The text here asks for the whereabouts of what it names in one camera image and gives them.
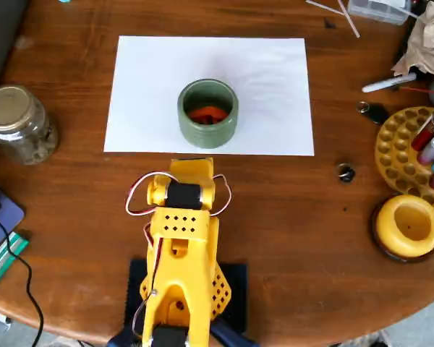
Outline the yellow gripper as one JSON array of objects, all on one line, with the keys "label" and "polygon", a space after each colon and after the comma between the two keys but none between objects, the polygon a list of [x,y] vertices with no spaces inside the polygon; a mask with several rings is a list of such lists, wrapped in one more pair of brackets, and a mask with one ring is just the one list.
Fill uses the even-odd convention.
[{"label": "yellow gripper", "polygon": [[213,159],[173,159],[169,173],[181,183],[206,183],[214,175]]}]

